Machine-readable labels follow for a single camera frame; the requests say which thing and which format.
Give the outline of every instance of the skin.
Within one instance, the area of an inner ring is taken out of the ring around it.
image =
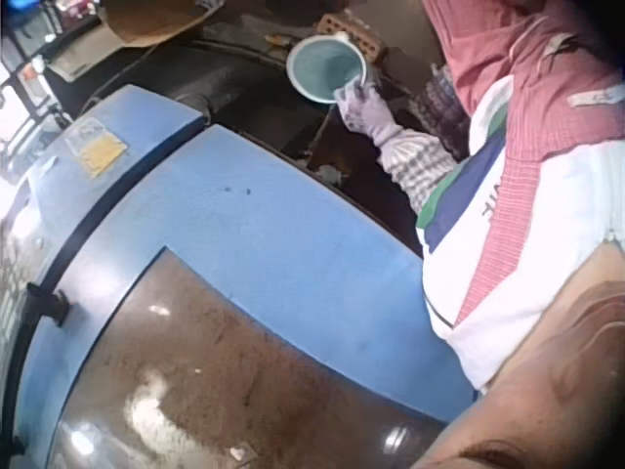
[[[603,244],[413,469],[600,467],[624,395],[625,255]]]

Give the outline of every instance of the glossy brown surface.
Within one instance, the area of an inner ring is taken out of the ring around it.
[[[166,251],[87,360],[50,464],[404,468],[439,430],[275,337]]]

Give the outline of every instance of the gloved hand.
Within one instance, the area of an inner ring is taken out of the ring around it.
[[[374,83],[361,85],[358,77],[337,90],[334,96],[347,128],[371,138],[378,148],[403,130],[396,124]]]

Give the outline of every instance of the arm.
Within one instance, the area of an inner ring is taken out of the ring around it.
[[[456,163],[434,136],[396,124],[373,83],[356,81],[337,93],[339,111],[353,132],[364,134],[380,149],[378,161],[398,184],[418,215],[440,180]]]

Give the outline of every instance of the wire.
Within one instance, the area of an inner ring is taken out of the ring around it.
[[[97,103],[98,101],[101,101],[102,97],[100,95],[102,94],[103,91],[105,91],[108,87],[110,87],[110,85],[112,85],[115,81],[117,81],[122,75],[125,75],[130,70],[135,68],[138,64],[140,64],[145,59],[147,59],[152,54],[152,52],[154,52],[156,50],[157,47],[158,47],[158,44],[156,44],[155,46],[150,47],[142,56],[140,56],[138,59],[135,59],[134,62],[126,65],[124,68],[119,70],[116,74],[114,74],[113,76],[108,78],[108,80],[103,85],[101,85],[96,91],[94,91],[91,94],[89,99],[85,102],[83,107],[80,109],[80,112],[78,113],[78,117],[80,117],[87,110],[89,110],[91,104],[94,104],[94,103]]]

